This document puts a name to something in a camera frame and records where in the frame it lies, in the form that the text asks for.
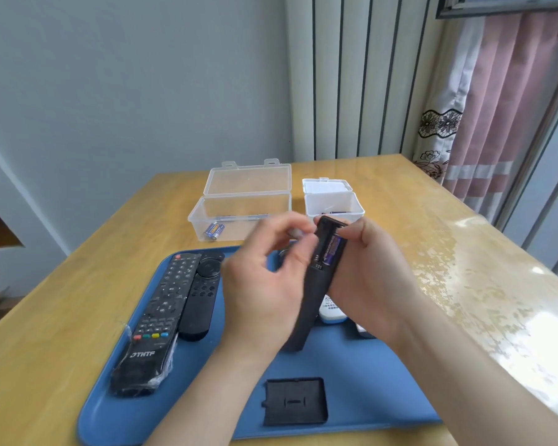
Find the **plastic box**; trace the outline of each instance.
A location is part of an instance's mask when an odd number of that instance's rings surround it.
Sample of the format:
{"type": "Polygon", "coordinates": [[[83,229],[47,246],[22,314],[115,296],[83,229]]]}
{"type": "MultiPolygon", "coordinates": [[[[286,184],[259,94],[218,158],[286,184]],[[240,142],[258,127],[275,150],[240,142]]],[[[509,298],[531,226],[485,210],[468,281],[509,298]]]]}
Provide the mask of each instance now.
{"type": "Polygon", "coordinates": [[[334,216],[350,222],[364,216],[364,208],[346,180],[304,178],[302,185],[306,216],[311,219],[323,213],[329,214],[331,211],[345,211],[345,213],[335,213],[334,216]]]}
{"type": "Polygon", "coordinates": [[[238,166],[233,161],[211,169],[204,196],[188,220],[201,241],[213,222],[225,226],[219,241],[245,239],[256,223],[269,215],[291,210],[291,165],[265,159],[261,166],[238,166]]]}

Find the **blue tray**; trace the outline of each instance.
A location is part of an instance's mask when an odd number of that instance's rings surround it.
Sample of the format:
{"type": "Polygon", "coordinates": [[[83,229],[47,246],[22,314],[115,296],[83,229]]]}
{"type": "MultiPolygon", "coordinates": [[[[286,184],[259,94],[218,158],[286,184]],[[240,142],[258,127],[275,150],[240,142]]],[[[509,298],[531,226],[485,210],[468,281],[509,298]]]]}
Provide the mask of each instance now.
{"type": "MultiPolygon", "coordinates": [[[[217,249],[228,257],[237,247],[217,249]]],[[[269,257],[275,269],[276,253],[269,257]]],[[[163,276],[171,255],[157,267],[128,324],[134,328],[149,295],[163,276]]],[[[127,339],[122,335],[78,417],[78,437],[87,446],[130,446],[143,443],[186,390],[217,345],[224,322],[223,285],[217,294],[208,335],[196,343],[178,341],[174,369],[154,394],[117,398],[109,376],[127,339]]],[[[319,432],[407,427],[440,422],[440,418],[397,356],[378,339],[361,338],[355,324],[315,326],[304,350],[280,352],[246,403],[234,438],[303,435],[319,432]],[[323,425],[264,427],[264,382],[268,379],[322,377],[327,395],[328,421],[323,425]]]]}

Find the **black remote control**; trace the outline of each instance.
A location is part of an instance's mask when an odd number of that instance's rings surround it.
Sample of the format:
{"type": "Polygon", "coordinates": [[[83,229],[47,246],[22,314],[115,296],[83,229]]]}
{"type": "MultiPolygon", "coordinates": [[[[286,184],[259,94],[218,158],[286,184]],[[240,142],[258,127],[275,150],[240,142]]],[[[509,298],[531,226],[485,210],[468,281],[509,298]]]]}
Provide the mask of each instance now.
{"type": "Polygon", "coordinates": [[[130,344],[112,372],[111,389],[114,394],[134,397],[151,394],[155,390],[149,381],[161,375],[164,369],[178,325],[186,317],[186,301],[195,285],[197,269],[201,269],[203,262],[205,266],[202,269],[208,269],[211,258],[216,258],[220,267],[224,257],[219,252],[182,253],[172,257],[132,333],[130,344]]]}
{"type": "Polygon", "coordinates": [[[221,281],[221,262],[225,258],[221,252],[204,251],[196,270],[186,301],[184,315],[179,322],[178,336],[185,341],[199,341],[209,332],[217,289],[221,281]]]}
{"type": "Polygon", "coordinates": [[[312,261],[306,269],[300,313],[290,337],[281,349],[283,351],[297,352],[304,348],[306,338],[318,315],[322,300],[331,286],[333,275],[347,244],[347,239],[343,239],[336,233],[337,229],[343,226],[346,224],[327,216],[322,216],[318,221],[316,230],[318,244],[312,254],[312,261]]]}

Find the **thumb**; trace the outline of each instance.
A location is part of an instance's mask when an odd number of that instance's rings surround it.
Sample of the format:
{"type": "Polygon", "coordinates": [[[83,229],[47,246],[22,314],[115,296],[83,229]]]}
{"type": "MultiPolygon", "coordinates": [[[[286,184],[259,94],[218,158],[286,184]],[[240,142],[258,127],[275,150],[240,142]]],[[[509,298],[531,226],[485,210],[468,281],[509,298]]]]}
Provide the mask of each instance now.
{"type": "Polygon", "coordinates": [[[374,224],[367,217],[360,217],[357,221],[337,230],[337,234],[343,239],[360,241],[363,245],[369,246],[377,241],[381,228],[374,224]]]}
{"type": "Polygon", "coordinates": [[[306,268],[310,264],[312,254],[318,244],[318,236],[314,233],[305,235],[293,247],[290,248],[280,273],[289,274],[290,278],[303,281],[306,268]]]}

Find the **wooden table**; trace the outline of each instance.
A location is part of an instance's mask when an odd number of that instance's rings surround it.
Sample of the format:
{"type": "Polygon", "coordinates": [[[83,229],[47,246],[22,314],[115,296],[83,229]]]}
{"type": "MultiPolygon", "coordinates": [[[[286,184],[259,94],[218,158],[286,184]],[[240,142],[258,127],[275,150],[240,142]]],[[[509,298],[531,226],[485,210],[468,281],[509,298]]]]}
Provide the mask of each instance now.
{"type": "MultiPolygon", "coordinates": [[[[293,209],[300,212],[303,178],[348,180],[366,216],[391,232],[434,302],[558,413],[555,275],[402,156],[297,163],[292,172],[293,209]]],[[[153,270],[168,254],[207,246],[186,220],[207,175],[156,175],[0,322],[0,446],[78,444],[78,413],[153,270]]],[[[454,440],[436,425],[241,444],[454,440]]]]}

